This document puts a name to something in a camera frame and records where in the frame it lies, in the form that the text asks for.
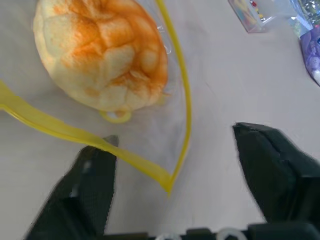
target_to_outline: plastic bag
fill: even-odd
[[[50,79],[36,49],[32,22],[37,1],[5,0],[0,2],[0,109],[43,133],[108,151],[170,192],[191,136],[188,74],[164,2],[136,1],[155,20],[167,51],[168,83],[158,104],[113,123],[109,115],[103,118],[68,97]],[[103,140],[109,135],[119,136],[119,148]]]

